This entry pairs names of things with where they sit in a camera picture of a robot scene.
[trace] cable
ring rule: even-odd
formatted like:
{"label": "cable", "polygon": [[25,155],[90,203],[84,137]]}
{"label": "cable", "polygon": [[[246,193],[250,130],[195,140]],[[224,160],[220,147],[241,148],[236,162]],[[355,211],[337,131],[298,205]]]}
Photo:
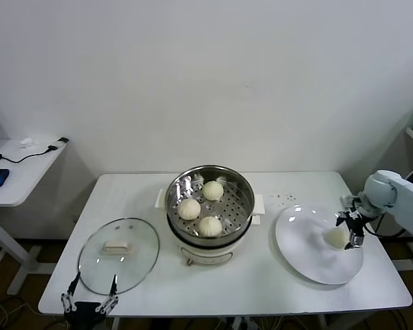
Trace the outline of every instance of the cable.
{"label": "cable", "polygon": [[218,330],[221,324],[222,324],[222,321],[221,321],[221,320],[219,320],[219,323],[218,323],[217,327],[216,327],[216,328],[214,328],[214,330]]}
{"label": "cable", "polygon": [[2,312],[5,314],[5,316],[0,320],[0,329],[7,329],[8,327],[10,327],[11,325],[13,325],[18,318],[21,316],[21,313],[23,311],[20,311],[17,316],[15,316],[11,321],[8,320],[8,315],[9,313],[5,310],[5,308],[3,307],[3,304],[5,304],[6,302],[10,301],[10,300],[18,300],[22,303],[24,303],[23,299],[18,297],[18,296],[13,296],[13,297],[9,297],[3,301],[1,301],[0,303],[0,309],[2,310]]}
{"label": "cable", "polygon": [[12,160],[0,154],[0,160],[7,160],[8,162],[18,164],[18,163],[21,163],[23,160],[26,160],[29,157],[42,156],[42,155],[45,155],[46,153],[49,153],[50,151],[57,150],[58,148],[60,148],[62,144],[66,144],[68,142],[69,142],[69,139],[67,139],[66,137],[62,137],[58,139],[57,141],[55,141],[54,143],[52,143],[51,145],[49,145],[47,149],[42,153],[34,153],[32,155],[27,155],[21,158],[20,160]]}
{"label": "cable", "polygon": [[32,155],[27,155],[26,157],[23,157],[23,158],[21,158],[20,160],[12,160],[12,159],[9,159],[9,158],[6,158],[6,157],[1,157],[1,159],[3,159],[3,160],[7,160],[8,162],[11,162],[11,163],[14,163],[14,164],[18,164],[18,163],[21,163],[23,160],[26,160],[27,158],[29,158],[29,157],[35,157],[35,156],[42,156],[42,155],[45,155],[46,153],[48,153],[48,152],[50,152],[50,151],[52,151],[53,149],[46,149],[44,152],[42,152],[42,153],[33,153]]}
{"label": "cable", "polygon": [[280,324],[282,323],[283,320],[283,316],[280,316],[277,324],[274,325],[274,327],[272,328],[272,330],[277,330],[277,328],[280,326]]}
{"label": "cable", "polygon": [[[10,300],[18,300],[20,303],[21,303],[21,305],[20,306],[18,306],[17,308],[14,308],[12,311],[6,311],[6,309],[4,308],[4,304],[5,303],[7,303],[8,301],[10,301]],[[1,320],[0,320],[0,330],[3,330],[3,329],[7,329],[7,328],[9,328],[11,325],[13,325],[18,319],[19,319],[19,317],[21,316],[21,314],[23,313],[23,307],[27,307],[27,308],[29,308],[29,310],[33,313],[33,314],[35,314],[35,315],[38,315],[38,316],[45,316],[45,314],[42,314],[42,313],[38,313],[38,312],[36,312],[33,308],[32,308],[32,306],[31,305],[29,305],[29,304],[27,304],[26,302],[24,302],[24,300],[22,299],[22,298],[20,298],[20,297],[18,297],[18,296],[13,296],[13,297],[9,297],[9,298],[6,298],[5,300],[2,300],[1,302],[0,302],[0,309],[2,310],[2,312],[3,312],[3,314],[4,314],[4,316],[1,318]],[[13,314],[13,313],[16,313],[16,312],[18,312],[18,314],[13,318],[13,319],[11,319],[11,321],[9,320],[10,319],[10,316]],[[64,320],[63,319],[61,319],[61,320],[56,320],[55,319],[55,322],[56,322],[56,324],[59,324],[59,323],[61,323],[61,322],[64,322]],[[66,330],[68,329],[68,323],[65,323],[65,324],[62,324],[65,328],[66,328]]]}
{"label": "cable", "polygon": [[381,215],[381,218],[379,218],[377,228],[374,230],[375,233],[377,233],[379,230],[379,227],[381,227],[381,223],[383,222],[384,216],[385,216],[385,213]]}
{"label": "cable", "polygon": [[372,329],[370,328],[370,325],[367,323],[366,320],[364,320],[363,322],[364,322],[364,325],[366,326],[367,330],[372,330]]}
{"label": "cable", "polygon": [[408,330],[408,326],[407,326],[407,321],[405,321],[404,315],[402,315],[402,313],[398,310],[395,311],[399,317],[402,319],[402,322],[404,323],[404,328],[405,330]]}
{"label": "cable", "polygon": [[285,320],[285,321],[283,321],[283,324],[282,324],[282,327],[280,328],[280,330],[282,330],[284,328],[284,325],[286,323],[293,323],[294,325],[298,326],[301,330],[308,330],[308,328],[304,327],[302,325],[302,323],[300,324],[296,320]]}
{"label": "cable", "polygon": [[399,330],[403,330],[402,329],[402,327],[401,327],[401,323],[399,322],[399,320],[398,320],[398,318],[397,318],[397,316],[396,316],[396,314],[393,312],[393,311],[388,311],[390,314],[392,314],[392,316],[393,316],[393,318],[394,318],[394,320],[396,321],[396,323],[398,324],[398,329]]}
{"label": "cable", "polygon": [[194,319],[192,318],[192,319],[187,323],[187,325],[185,326],[185,330],[187,330],[187,329],[190,327],[191,323],[193,323],[193,322],[194,322]]}
{"label": "cable", "polygon": [[54,322],[49,323],[48,325],[46,325],[43,330],[48,330],[50,328],[52,328],[54,325],[57,325],[58,323],[63,323],[65,322],[64,319],[60,319],[60,320],[55,320]]}
{"label": "cable", "polygon": [[366,225],[364,225],[364,229],[366,230],[366,232],[368,232],[369,234],[379,237],[380,239],[386,239],[386,238],[392,238],[392,237],[399,237],[401,236],[404,232],[406,232],[407,230],[405,230],[404,228],[402,228],[401,230],[399,230],[396,234],[393,235],[380,235],[377,234],[375,232],[371,232],[369,228],[367,228]]}

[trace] metal rim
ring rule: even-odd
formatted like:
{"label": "metal rim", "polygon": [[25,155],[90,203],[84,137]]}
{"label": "metal rim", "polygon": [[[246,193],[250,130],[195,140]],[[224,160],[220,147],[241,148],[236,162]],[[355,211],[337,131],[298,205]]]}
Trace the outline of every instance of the metal rim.
{"label": "metal rim", "polygon": [[236,237],[235,239],[233,239],[233,240],[231,240],[231,241],[229,241],[229,242],[226,242],[226,243],[224,243],[224,244],[222,244],[222,245],[214,245],[214,246],[199,245],[199,244],[190,242],[189,240],[187,240],[186,238],[184,238],[182,235],[180,235],[180,234],[176,231],[176,229],[174,229],[173,224],[171,223],[171,221],[170,221],[170,219],[168,218],[168,216],[167,216],[167,221],[168,221],[168,224],[169,224],[170,229],[171,229],[171,231],[173,232],[173,234],[174,234],[178,239],[180,239],[182,242],[184,242],[185,244],[190,245],[190,246],[192,246],[193,248],[198,248],[198,249],[203,249],[203,250],[217,250],[217,249],[226,248],[227,246],[230,246],[230,245],[234,244],[235,242],[239,241],[239,240],[243,237],[243,235],[245,235],[245,233],[249,230],[249,227],[251,226],[251,222],[253,221],[253,216],[252,216],[252,215],[250,216],[249,225],[243,230],[243,232],[242,232],[242,234],[241,234],[240,236],[238,236],[238,237]]}
{"label": "metal rim", "polygon": [[[78,272],[79,272],[79,271],[80,271],[81,254],[83,253],[84,247],[86,246],[86,244],[89,243],[89,241],[92,239],[92,237],[95,236],[96,233],[97,233],[99,230],[103,229],[104,227],[107,227],[108,225],[112,224],[113,222],[117,222],[117,221],[120,221],[120,220],[139,220],[139,221],[142,221],[142,222],[146,223],[146,224],[154,231],[154,233],[156,234],[156,238],[158,239],[158,253],[156,254],[156,258],[154,259],[153,265],[150,267],[150,270],[144,275],[144,277],[143,277],[139,282],[137,282],[133,287],[130,287],[129,289],[126,289],[126,290],[124,290],[124,291],[117,292],[117,294],[123,294],[124,292],[127,292],[127,291],[129,291],[129,290],[131,290],[131,289],[134,289],[134,288],[137,287],[139,284],[141,284],[141,283],[150,275],[150,273],[151,273],[151,271],[153,270],[154,266],[155,266],[156,263],[158,262],[158,257],[159,257],[159,252],[160,252],[160,239],[159,239],[158,232],[157,232],[156,229],[150,224],[150,222],[145,221],[145,220],[143,220],[143,219],[135,218],[135,217],[119,218],[119,219],[116,219],[116,220],[107,222],[105,225],[102,225],[102,226],[101,226],[100,228],[98,228],[95,232],[93,232],[93,234],[91,234],[91,235],[89,236],[89,238],[86,240],[86,242],[83,244],[83,246],[82,246],[82,248],[81,248],[81,251],[80,251],[80,254],[79,254],[79,256],[78,256],[78,263],[77,263],[77,265],[76,265],[76,268],[77,268],[77,270],[78,270]],[[90,288],[84,283],[84,281],[83,281],[83,279],[81,278],[81,276],[80,276],[80,280],[81,280],[81,283],[84,285],[84,287],[85,287],[86,289],[88,289],[89,291],[93,292],[94,294],[99,294],[100,296],[108,296],[108,295],[109,295],[109,294],[101,294],[101,293],[99,293],[99,292],[95,292],[94,290],[90,289]]]}
{"label": "metal rim", "polygon": [[[189,228],[191,226],[190,221],[187,222],[188,228],[183,228],[183,227],[181,227],[182,224],[179,223],[179,221],[183,222],[183,220],[180,217],[178,217],[179,220],[174,219],[173,213],[176,212],[175,208],[178,205],[177,202],[176,202],[176,206],[173,203],[174,202],[173,199],[174,199],[174,194],[175,194],[175,187],[178,186],[179,184],[181,184],[181,182],[184,181],[185,177],[195,177],[196,175],[199,175],[200,177],[202,177],[203,175],[205,175],[204,173],[213,173],[213,172],[218,172],[218,175],[223,175],[225,177],[230,178],[228,183],[230,183],[231,186],[228,187],[228,190],[229,190],[229,193],[231,194],[231,198],[234,197],[233,193],[236,193],[237,191],[240,191],[242,193],[242,195],[240,196],[242,198],[242,204],[240,205],[240,207],[242,208],[242,212],[244,211],[246,213],[246,216],[243,219],[240,219],[240,222],[238,222],[239,220],[237,220],[237,223],[239,224],[239,226],[235,227],[232,231],[222,232],[222,234],[220,236],[217,236],[217,237],[199,236],[195,232],[196,230],[190,230],[190,228]],[[205,182],[209,182],[209,181],[211,181],[211,178],[206,179]],[[190,189],[188,191],[192,191],[193,193],[199,194],[198,192],[202,188],[199,187],[199,184],[196,183],[196,180],[192,181],[192,184],[193,184],[193,186],[191,186],[191,187],[194,190]],[[241,175],[237,171],[235,171],[231,168],[227,168],[225,166],[201,165],[201,166],[196,166],[196,167],[193,167],[193,168],[190,168],[190,169],[184,171],[183,173],[179,174],[175,179],[173,179],[171,181],[171,183],[169,184],[169,186],[167,188],[166,194],[165,194],[165,210],[166,210],[166,213],[167,213],[167,221],[170,224],[170,228],[173,231],[173,233],[175,233],[175,235],[177,237],[182,237],[182,240],[187,242],[187,244],[189,244],[189,245],[196,246],[198,248],[206,248],[206,249],[209,249],[209,250],[213,250],[213,249],[215,249],[219,246],[222,246],[222,247],[227,246],[228,242],[229,242],[227,240],[230,240],[232,242],[236,242],[240,237],[242,237],[246,233],[246,230],[250,226],[251,221],[252,221],[251,214],[252,214],[252,211],[253,211],[253,208],[254,208],[254,201],[255,201],[255,198],[254,198],[253,189],[252,189],[251,185],[249,184],[248,180],[246,180],[246,178],[243,175]],[[220,214],[219,213],[219,217],[221,215],[222,215],[223,219],[228,219],[228,217],[225,214]]]}

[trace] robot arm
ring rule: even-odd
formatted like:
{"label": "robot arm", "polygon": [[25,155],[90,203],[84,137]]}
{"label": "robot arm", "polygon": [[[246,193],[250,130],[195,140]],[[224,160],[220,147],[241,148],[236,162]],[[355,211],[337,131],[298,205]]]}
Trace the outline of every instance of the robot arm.
{"label": "robot arm", "polygon": [[413,233],[413,184],[399,174],[378,170],[364,187],[369,202],[390,213],[396,222]]}
{"label": "robot arm", "polygon": [[350,230],[346,249],[361,247],[363,226],[384,212],[413,233],[413,184],[397,173],[378,170],[369,176],[358,196],[346,197],[343,202],[348,209],[339,213],[337,226],[345,221]]}

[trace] glass lid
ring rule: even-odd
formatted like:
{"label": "glass lid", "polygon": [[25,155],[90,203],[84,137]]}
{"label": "glass lid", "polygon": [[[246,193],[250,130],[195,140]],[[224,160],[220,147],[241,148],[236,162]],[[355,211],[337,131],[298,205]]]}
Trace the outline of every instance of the glass lid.
{"label": "glass lid", "polygon": [[109,222],[93,233],[81,250],[81,280],[90,291],[108,295],[116,275],[117,292],[126,292],[151,272],[159,245],[158,233],[142,219]]}

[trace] power cord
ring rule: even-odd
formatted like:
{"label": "power cord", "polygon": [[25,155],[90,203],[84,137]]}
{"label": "power cord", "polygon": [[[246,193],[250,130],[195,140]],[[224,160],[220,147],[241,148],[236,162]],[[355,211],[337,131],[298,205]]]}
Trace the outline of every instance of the power cord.
{"label": "power cord", "polygon": [[4,156],[1,156],[1,159],[2,159],[2,160],[7,160],[8,162],[11,162],[11,163],[14,163],[14,164],[18,164],[18,163],[21,163],[23,160],[26,160],[26,159],[29,158],[29,157],[42,156],[42,155],[45,155],[46,153],[49,153],[49,152],[52,151],[52,150],[56,150],[56,149],[50,149],[49,147],[48,147],[48,148],[46,149],[46,151],[43,152],[43,153],[34,153],[34,154],[32,154],[32,155],[28,155],[28,156],[26,156],[26,157],[23,157],[23,158],[21,158],[20,160],[12,160],[12,159],[6,158],[6,157],[4,157]]}
{"label": "power cord", "polygon": [[50,151],[57,150],[62,145],[62,143],[59,143],[59,142],[62,142],[64,144],[66,144],[66,143],[69,142],[69,139],[67,139],[66,137],[62,137],[61,139],[58,139],[57,141],[55,141],[54,143],[49,145],[44,152],[42,152],[42,153],[33,153],[31,155],[27,155],[27,156],[21,158],[20,160],[12,160],[12,159],[9,159],[7,157],[4,157],[2,154],[0,154],[0,160],[7,160],[8,162],[18,164],[18,163],[21,163],[23,160],[26,160],[27,158],[35,157],[35,156],[42,156],[42,155],[45,155],[46,153],[49,153]]}
{"label": "power cord", "polygon": [[[408,330],[407,322],[405,321],[405,318],[400,311],[396,310],[396,311],[388,311],[388,312],[392,315],[394,321],[396,322],[396,325],[398,326],[398,330]],[[404,328],[402,328],[401,323],[399,322],[399,319],[397,318],[396,314],[398,314],[399,317],[402,319]],[[371,330],[370,325],[368,324],[367,320],[364,320],[363,323],[366,326],[367,330]]]}
{"label": "power cord", "polygon": [[[17,308],[14,308],[12,311],[6,311],[6,309],[5,309],[5,307],[4,307],[3,305],[6,304],[8,301],[11,301],[11,300],[18,300],[18,301],[21,303],[21,305],[18,306]],[[13,325],[13,324],[19,319],[19,317],[21,316],[21,314],[23,313],[23,308],[24,308],[24,307],[29,308],[29,310],[30,310],[33,314],[35,314],[35,315],[45,316],[45,314],[41,314],[41,313],[36,312],[36,311],[31,307],[31,305],[29,305],[28,303],[24,302],[24,300],[23,300],[21,297],[12,296],[12,297],[6,298],[5,300],[2,300],[2,301],[0,302],[0,309],[1,309],[1,311],[3,312],[3,314],[4,314],[3,317],[2,317],[1,320],[0,320],[0,330],[7,329],[7,328],[9,328],[11,325]],[[16,312],[18,312],[17,315],[16,315],[13,319],[11,319],[11,321],[10,321],[10,316],[11,316],[12,314],[16,313]],[[65,321],[64,321],[64,320],[56,320],[55,324],[58,324],[58,323],[61,323],[61,322],[65,322]]]}

